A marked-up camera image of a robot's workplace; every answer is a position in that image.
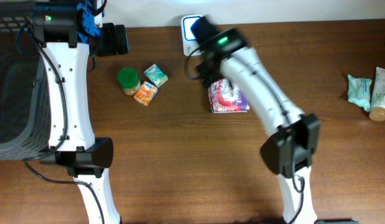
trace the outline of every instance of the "wooden surface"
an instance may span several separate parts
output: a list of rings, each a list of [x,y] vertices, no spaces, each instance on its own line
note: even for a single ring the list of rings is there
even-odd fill
[[[346,76],[385,68],[385,21],[236,25],[290,99],[322,120],[311,173],[319,218],[385,223],[385,122],[346,100]],[[259,148],[253,111],[211,114],[206,90],[183,73],[179,27],[127,30],[130,54],[98,58],[88,74],[96,136],[110,136],[110,182],[124,223],[231,223],[281,217],[277,178]],[[198,62],[193,60],[191,67]],[[116,80],[156,63],[169,76],[148,107]],[[53,179],[66,171],[34,165]],[[45,183],[19,161],[0,161],[0,223],[88,223],[78,188]]]

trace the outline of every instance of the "tube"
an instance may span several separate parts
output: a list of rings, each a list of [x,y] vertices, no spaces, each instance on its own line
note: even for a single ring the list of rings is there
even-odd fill
[[[377,68],[369,117],[374,121],[385,120],[385,69]]]

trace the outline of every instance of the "basket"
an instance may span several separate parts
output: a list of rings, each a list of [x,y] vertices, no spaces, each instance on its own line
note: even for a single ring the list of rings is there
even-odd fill
[[[16,50],[16,34],[29,18],[34,2],[0,3],[0,160],[37,156],[50,136],[50,104],[45,67],[24,34]]]

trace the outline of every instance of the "wall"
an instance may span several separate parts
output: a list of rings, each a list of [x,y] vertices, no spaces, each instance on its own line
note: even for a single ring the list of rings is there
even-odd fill
[[[108,0],[104,22],[179,26],[189,14],[217,24],[385,19],[385,0]]]

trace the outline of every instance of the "blue packet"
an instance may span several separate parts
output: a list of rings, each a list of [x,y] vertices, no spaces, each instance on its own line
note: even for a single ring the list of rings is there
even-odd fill
[[[372,80],[368,78],[355,78],[351,75],[348,75],[348,80],[348,101],[364,108],[365,111],[369,112],[369,86],[371,85]]]
[[[156,87],[160,87],[166,81],[168,81],[168,77],[159,69],[156,64],[153,64],[150,68],[144,71],[145,76],[153,82]]]

